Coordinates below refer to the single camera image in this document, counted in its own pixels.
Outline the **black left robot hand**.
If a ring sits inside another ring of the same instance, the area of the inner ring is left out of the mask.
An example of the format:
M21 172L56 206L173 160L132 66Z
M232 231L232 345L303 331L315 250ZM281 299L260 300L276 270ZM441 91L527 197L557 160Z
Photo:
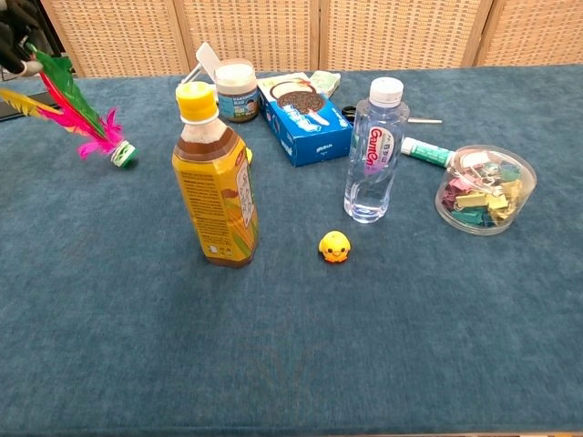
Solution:
M41 63L20 46L25 38L39 46L38 9L33 1L1 2L1 66L16 76L34 76L43 70Z

